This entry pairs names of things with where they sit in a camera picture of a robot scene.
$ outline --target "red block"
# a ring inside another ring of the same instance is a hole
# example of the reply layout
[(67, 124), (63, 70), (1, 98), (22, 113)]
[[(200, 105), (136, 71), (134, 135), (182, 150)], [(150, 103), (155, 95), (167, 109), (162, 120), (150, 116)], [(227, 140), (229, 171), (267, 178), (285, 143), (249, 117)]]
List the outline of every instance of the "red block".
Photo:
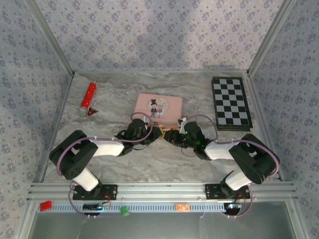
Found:
[(49, 210), (51, 208), (52, 208), (52, 202), (51, 201), (46, 201), (46, 202), (40, 204), (40, 212)]

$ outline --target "green object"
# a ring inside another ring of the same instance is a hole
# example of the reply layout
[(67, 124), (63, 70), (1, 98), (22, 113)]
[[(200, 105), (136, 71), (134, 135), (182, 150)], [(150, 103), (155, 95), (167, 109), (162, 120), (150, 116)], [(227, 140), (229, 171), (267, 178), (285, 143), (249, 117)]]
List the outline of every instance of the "green object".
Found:
[(127, 216), (127, 215), (129, 215), (129, 210), (128, 210), (128, 207), (127, 207), (127, 206), (121, 207), (121, 215), (122, 215), (122, 216)]

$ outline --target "pink tin box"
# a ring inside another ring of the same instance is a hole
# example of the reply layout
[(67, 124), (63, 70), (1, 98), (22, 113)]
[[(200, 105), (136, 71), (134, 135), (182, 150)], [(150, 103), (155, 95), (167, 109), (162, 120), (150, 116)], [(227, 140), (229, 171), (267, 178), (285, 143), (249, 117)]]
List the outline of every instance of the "pink tin box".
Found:
[[(178, 128), (177, 123), (181, 118), (182, 103), (181, 97), (142, 93), (138, 96), (134, 112), (143, 112), (149, 115), (155, 125), (163, 127), (164, 130), (175, 129)], [(134, 115), (133, 117), (142, 119), (143, 115)]]

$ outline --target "patterned wallpaper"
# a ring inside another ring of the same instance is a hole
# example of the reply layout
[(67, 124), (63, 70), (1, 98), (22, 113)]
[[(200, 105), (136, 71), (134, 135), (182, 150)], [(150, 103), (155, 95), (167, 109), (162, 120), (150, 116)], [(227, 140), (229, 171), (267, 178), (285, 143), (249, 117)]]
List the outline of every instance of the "patterned wallpaper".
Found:
[(74, 71), (247, 69), (283, 0), (37, 0)]
[(299, 0), (254, 75), (287, 180), (319, 238), (319, 1)]
[(0, 2), (0, 238), (13, 238), (69, 77), (21, 0)]

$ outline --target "chessboard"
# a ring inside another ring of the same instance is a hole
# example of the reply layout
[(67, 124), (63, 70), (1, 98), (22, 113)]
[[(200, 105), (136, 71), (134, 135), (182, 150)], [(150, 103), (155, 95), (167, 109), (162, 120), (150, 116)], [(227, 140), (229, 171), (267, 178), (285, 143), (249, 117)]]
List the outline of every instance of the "chessboard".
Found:
[(242, 78), (213, 77), (211, 84), (217, 129), (250, 131), (253, 124)]

